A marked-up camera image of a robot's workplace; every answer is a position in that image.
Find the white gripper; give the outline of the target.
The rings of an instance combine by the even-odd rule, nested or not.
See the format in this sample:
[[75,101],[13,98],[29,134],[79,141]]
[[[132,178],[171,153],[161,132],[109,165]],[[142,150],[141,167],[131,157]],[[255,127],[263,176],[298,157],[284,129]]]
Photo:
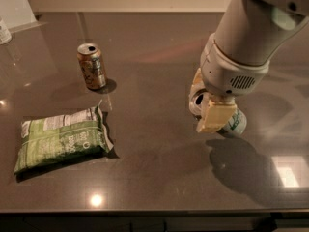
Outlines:
[[215,133],[222,129],[237,110],[235,98],[251,93],[268,73],[269,62],[262,66],[239,64],[225,56],[211,34],[200,58],[190,93],[204,88],[198,132]]

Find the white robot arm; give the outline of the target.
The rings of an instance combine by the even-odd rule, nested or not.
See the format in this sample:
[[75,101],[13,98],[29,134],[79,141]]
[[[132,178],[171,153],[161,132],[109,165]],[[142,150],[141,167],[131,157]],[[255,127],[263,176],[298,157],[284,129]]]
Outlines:
[[308,24],[309,0],[231,0],[202,51],[189,109],[198,132],[214,133],[239,114],[235,98],[252,92],[271,57]]

